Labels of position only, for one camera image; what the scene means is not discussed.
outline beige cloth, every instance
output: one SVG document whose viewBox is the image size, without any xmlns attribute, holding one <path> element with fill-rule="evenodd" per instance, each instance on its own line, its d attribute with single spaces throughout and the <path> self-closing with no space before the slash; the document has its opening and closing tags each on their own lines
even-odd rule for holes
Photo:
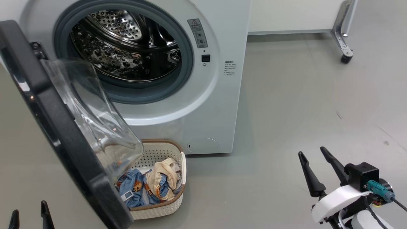
<svg viewBox="0 0 407 229">
<path fill-rule="evenodd" d="M 152 171 L 146 174 L 147 185 L 150 187 L 151 191 L 153 191 L 153 194 L 160 200 L 171 200 L 174 198 L 173 191 L 176 189 L 177 181 L 180 179 L 177 171 L 174 170 L 176 167 L 179 169 L 177 162 L 172 158 L 167 158 L 162 162 L 156 162 Z M 168 187 L 170 188 L 166 196 L 160 196 L 161 174 L 167 176 Z"/>
</svg>

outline caster wheel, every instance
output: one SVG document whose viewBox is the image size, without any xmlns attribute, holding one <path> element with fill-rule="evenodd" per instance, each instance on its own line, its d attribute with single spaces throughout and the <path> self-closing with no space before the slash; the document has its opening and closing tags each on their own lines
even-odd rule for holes
<svg viewBox="0 0 407 229">
<path fill-rule="evenodd" d="M 342 55 L 341 62 L 344 63 L 344 64 L 347 64 L 347 63 L 350 62 L 350 60 L 352 59 L 352 57 L 353 57 L 353 56 L 347 57 L 347 56 L 345 56 L 345 55 Z"/>
</svg>

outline open door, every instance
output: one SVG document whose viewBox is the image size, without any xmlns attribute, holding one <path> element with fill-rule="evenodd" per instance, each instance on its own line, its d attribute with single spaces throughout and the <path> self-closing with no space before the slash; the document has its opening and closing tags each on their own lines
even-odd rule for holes
<svg viewBox="0 0 407 229">
<path fill-rule="evenodd" d="M 107 228 L 128 228 L 133 218 L 114 184 L 142 156 L 143 147 L 107 99 L 93 67 L 83 60 L 46 60 L 15 21 L 0 22 L 0 56 L 100 219 Z"/>
</svg>

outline black cable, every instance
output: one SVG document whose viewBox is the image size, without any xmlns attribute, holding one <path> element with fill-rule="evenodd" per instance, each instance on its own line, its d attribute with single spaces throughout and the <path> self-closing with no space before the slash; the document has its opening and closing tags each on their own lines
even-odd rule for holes
<svg viewBox="0 0 407 229">
<path fill-rule="evenodd" d="M 383 229 L 387 229 L 387 227 L 380 221 L 380 219 L 376 216 L 375 212 L 370 208 L 370 204 L 368 202 L 368 198 L 365 196 L 365 205 L 368 208 L 368 210 L 370 211 L 370 214 L 373 216 L 373 218 L 379 223 L 379 225 L 383 228 Z"/>
<path fill-rule="evenodd" d="M 396 200 L 396 198 L 391 197 L 390 200 L 394 201 L 398 206 L 400 206 L 400 207 L 403 208 L 405 211 L 407 211 L 407 207 L 405 207 L 404 205 L 402 205 L 398 200 Z"/>
</svg>

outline gray floor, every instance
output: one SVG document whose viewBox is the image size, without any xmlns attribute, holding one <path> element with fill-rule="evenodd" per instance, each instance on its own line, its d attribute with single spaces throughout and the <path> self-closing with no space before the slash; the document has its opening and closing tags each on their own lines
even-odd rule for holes
<svg viewBox="0 0 407 229">
<path fill-rule="evenodd" d="M 330 228 L 311 219 L 317 200 L 308 194 L 297 157 L 302 150 L 331 192 L 339 180 L 319 152 L 322 145 L 343 164 L 379 167 L 407 203 L 405 12 L 404 0 L 360 0 L 347 39 L 355 54 L 348 65 L 339 62 L 328 34 L 249 37 L 233 154 L 189 157 L 180 209 L 132 228 Z M 102 228 L 11 79 L 2 77 L 0 85 L 1 106 L 8 108 L 0 132 L 0 181 L 7 184 L 0 186 L 2 227 L 15 208 L 21 228 L 40 227 L 35 204 L 47 199 L 56 228 Z M 24 150 L 35 154 L 10 153 Z M 10 177 L 14 172 L 18 176 Z M 51 192 L 55 187 L 63 189 Z M 394 228 L 405 228 L 406 213 L 395 204 L 375 210 Z"/>
</svg>

